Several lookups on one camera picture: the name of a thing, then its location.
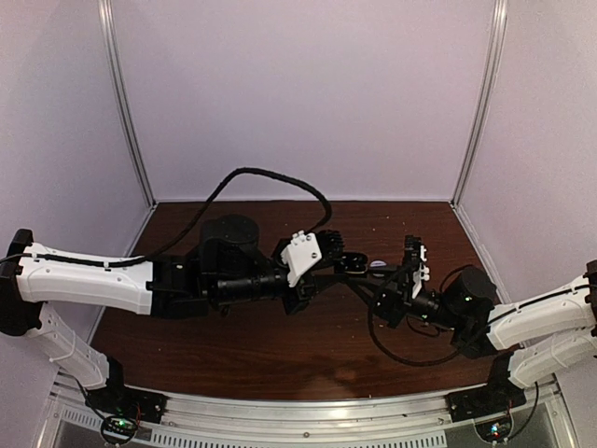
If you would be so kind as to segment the circuit board with leds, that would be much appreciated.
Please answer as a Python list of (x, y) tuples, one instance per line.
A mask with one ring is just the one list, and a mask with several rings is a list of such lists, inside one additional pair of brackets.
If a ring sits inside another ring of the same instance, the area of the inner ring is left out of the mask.
[(130, 418), (109, 415), (103, 419), (100, 434), (111, 444), (124, 444), (131, 441), (138, 431), (138, 425)]
[(506, 440), (512, 433), (512, 429), (513, 420), (508, 416), (480, 421), (475, 424), (478, 437), (489, 444), (497, 444)]

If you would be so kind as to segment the aluminium front rail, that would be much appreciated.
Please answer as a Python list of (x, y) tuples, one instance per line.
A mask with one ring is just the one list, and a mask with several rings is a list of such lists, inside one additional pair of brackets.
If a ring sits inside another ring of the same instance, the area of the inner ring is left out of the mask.
[[(123, 447), (580, 447), (555, 378), (540, 383), (524, 430), (492, 445), (476, 426), (500, 413), (456, 422), (447, 396), (472, 387), (390, 398), (324, 401), (239, 400), (160, 391), (160, 423), (142, 423)], [(33, 447), (108, 447), (101, 419), (71, 375), (57, 374)]]

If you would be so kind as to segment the right circuit board with leds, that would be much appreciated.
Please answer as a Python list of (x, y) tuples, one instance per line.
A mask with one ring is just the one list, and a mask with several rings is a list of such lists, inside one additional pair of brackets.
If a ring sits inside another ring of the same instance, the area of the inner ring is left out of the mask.
[(497, 444), (506, 440), (512, 433), (512, 429), (513, 420), (508, 416), (480, 421), (475, 424), (478, 437), (489, 444)]

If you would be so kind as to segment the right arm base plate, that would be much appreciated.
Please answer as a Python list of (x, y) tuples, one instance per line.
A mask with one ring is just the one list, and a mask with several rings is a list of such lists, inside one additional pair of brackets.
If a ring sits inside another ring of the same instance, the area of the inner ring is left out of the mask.
[(512, 408), (526, 403), (525, 393), (492, 391), (486, 387), (452, 392), (447, 395), (453, 423), (479, 419), (498, 413), (507, 413)]

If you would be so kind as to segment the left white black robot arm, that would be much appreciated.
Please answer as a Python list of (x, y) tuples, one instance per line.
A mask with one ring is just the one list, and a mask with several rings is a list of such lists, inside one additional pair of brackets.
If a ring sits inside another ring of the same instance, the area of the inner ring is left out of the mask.
[(334, 284), (316, 271), (346, 263), (337, 231), (299, 231), (271, 256), (258, 246), (256, 222), (241, 215), (201, 225), (196, 247), (182, 257), (113, 259), (56, 251), (16, 232), (1, 264), (1, 331), (26, 336), (79, 381), (92, 409), (157, 423), (166, 398), (125, 384), (122, 365), (85, 343), (54, 309), (55, 302), (116, 308), (137, 315), (184, 319), (225, 313), (236, 303), (280, 300), (288, 315), (304, 310)]

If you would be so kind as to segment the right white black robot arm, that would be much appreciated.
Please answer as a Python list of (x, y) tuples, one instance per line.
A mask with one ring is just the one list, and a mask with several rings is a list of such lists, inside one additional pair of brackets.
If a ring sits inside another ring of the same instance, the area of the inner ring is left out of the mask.
[[(485, 385), (447, 396), (454, 421), (505, 412), (526, 402), (525, 391), (543, 377), (596, 353), (596, 264), (568, 284), (514, 303), (496, 303), (497, 289), (474, 265), (427, 290), (425, 265), (371, 268), (346, 284), (368, 308), (368, 333), (393, 361), (412, 368), (444, 365), (457, 357), (492, 357)], [(375, 318), (395, 328), (413, 318), (451, 334), (452, 352), (428, 360), (401, 357), (377, 337)]]

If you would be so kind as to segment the black earbud charging case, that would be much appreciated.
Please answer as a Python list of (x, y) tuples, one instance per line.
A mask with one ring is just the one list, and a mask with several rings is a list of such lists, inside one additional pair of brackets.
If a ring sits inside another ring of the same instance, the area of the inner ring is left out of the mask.
[(335, 273), (362, 275), (368, 271), (368, 257), (359, 252), (344, 252), (335, 261)]

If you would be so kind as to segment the left circuit board with leds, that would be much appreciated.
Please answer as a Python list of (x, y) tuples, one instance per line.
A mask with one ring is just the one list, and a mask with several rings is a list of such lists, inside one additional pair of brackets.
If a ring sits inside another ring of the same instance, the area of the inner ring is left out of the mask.
[(138, 425), (130, 418), (109, 415), (103, 419), (100, 434), (111, 444), (124, 444), (131, 441), (138, 431)]

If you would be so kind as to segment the right aluminium frame post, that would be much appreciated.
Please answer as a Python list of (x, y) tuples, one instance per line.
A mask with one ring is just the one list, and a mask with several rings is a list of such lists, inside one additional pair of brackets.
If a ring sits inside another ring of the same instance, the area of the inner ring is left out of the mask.
[(473, 164), (488, 117), (490, 102), (493, 95), (495, 82), (497, 80), (499, 66), (502, 60), (504, 42), (507, 33), (507, 13), (507, 0), (495, 0), (493, 2), (493, 15), (489, 43), (481, 78), (479, 98), (467, 140), (463, 164), (451, 197), (451, 206), (453, 209), (459, 207), (465, 195), (465, 189), (472, 173)]

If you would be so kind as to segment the aluminium frame post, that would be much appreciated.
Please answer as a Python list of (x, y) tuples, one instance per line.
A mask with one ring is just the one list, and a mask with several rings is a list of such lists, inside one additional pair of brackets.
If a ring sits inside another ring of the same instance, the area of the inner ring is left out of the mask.
[(465, 195), (465, 189), (472, 173), (473, 164), (488, 117), (490, 102), (493, 95), (495, 82), (497, 80), (499, 66), (502, 60), (504, 42), (507, 33), (507, 13), (507, 0), (495, 0), (493, 2), (493, 15), (489, 43), (481, 78), (479, 98), (467, 140), (463, 164), (451, 197), (451, 206), (453, 209), (459, 207)]
[(152, 208), (156, 205), (156, 199), (150, 185), (146, 165), (141, 154), (137, 132), (133, 122), (132, 110), (118, 51), (118, 37), (114, 19), (113, 2), (109, 0), (99, 0), (97, 6), (100, 27), (104, 38), (106, 59), (126, 148), (131, 158), (132, 169), (141, 189), (144, 202), (148, 208)]

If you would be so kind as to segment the left aluminium frame post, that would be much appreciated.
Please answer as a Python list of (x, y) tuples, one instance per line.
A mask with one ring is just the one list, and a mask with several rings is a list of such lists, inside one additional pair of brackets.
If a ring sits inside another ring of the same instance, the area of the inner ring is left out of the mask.
[(150, 185), (146, 165), (141, 154), (137, 132), (133, 122), (132, 110), (118, 51), (118, 37), (114, 19), (113, 2), (109, 0), (99, 0), (97, 6), (100, 27), (104, 38), (106, 59), (126, 148), (131, 158), (132, 169), (141, 189), (144, 202), (148, 208), (152, 208), (156, 205), (156, 199)]

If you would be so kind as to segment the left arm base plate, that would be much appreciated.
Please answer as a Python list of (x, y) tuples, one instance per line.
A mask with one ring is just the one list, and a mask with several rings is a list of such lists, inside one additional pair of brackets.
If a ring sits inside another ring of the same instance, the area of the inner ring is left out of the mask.
[(163, 394), (135, 388), (127, 388), (118, 397), (100, 389), (88, 391), (86, 396), (91, 408), (99, 412), (152, 424), (161, 422), (168, 400)]

